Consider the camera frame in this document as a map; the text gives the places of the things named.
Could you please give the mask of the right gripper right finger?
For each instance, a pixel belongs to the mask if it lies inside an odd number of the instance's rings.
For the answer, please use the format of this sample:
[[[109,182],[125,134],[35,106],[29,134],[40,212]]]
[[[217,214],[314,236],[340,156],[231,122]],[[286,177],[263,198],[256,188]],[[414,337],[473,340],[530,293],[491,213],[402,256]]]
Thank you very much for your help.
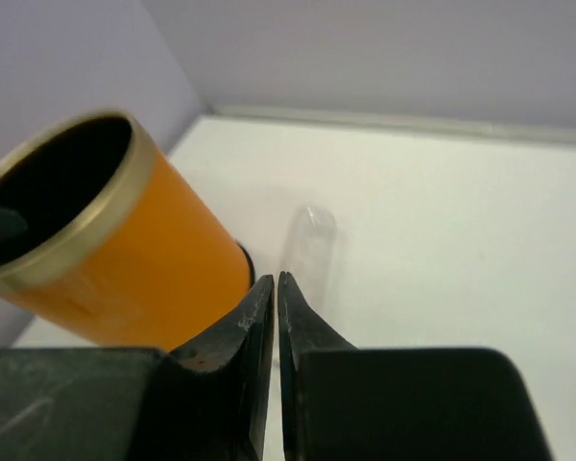
[[[289,460],[548,460],[515,364],[487,348],[362,350],[278,280]]]

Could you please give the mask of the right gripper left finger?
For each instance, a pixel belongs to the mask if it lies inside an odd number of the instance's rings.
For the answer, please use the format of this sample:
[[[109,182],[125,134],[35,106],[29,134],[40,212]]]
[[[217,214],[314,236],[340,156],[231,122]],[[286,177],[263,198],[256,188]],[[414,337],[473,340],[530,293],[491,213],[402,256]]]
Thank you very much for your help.
[[[274,291],[171,352],[0,350],[0,460],[261,459]]]

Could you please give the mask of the clear bottle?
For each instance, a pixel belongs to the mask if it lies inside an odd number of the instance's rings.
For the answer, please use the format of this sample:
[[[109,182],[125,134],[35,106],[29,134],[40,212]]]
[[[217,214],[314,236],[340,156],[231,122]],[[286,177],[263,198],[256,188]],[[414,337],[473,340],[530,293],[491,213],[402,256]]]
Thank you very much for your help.
[[[324,307],[336,237],[337,223],[328,209],[302,206],[292,218],[279,262],[279,271],[293,275],[317,312]]]

